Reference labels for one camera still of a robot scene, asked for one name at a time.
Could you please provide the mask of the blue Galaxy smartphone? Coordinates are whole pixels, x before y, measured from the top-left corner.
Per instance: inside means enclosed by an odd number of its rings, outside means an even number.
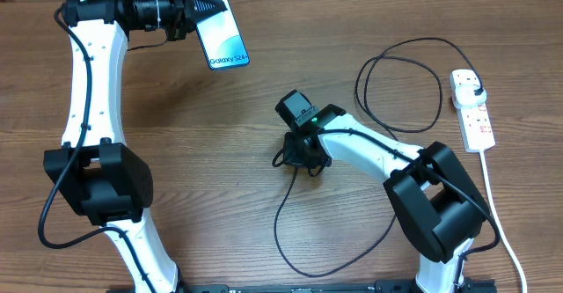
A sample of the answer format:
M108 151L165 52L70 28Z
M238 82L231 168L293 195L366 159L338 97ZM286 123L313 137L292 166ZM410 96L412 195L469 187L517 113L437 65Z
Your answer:
M197 33L212 70L243 67L250 63L243 37L238 29L229 0L222 0L226 11L197 24Z

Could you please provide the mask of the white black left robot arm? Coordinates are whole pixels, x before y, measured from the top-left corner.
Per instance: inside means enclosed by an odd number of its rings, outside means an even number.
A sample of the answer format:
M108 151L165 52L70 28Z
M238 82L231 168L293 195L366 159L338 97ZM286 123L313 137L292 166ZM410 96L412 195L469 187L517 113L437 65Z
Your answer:
M224 14L223 0L65 0L55 22L72 51L69 117L61 145L44 154L43 166L92 234L110 238L136 292L186 292L150 212L150 168L126 144L121 121L121 79L133 31L163 30L183 40L196 26Z

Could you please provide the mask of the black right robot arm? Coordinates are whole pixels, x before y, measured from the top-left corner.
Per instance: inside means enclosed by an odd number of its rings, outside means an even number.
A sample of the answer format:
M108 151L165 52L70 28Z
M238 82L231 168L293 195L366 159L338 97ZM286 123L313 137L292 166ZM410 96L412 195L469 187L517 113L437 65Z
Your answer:
M303 167L318 175L333 160L344 161L381 182L394 216L419 252L413 279L378 280L375 292L494 292L492 281L464 276L464 264L489 208L455 153L434 142L409 145L364 127L344 109L319 109L299 91L284 96L275 111L289 126L274 166Z

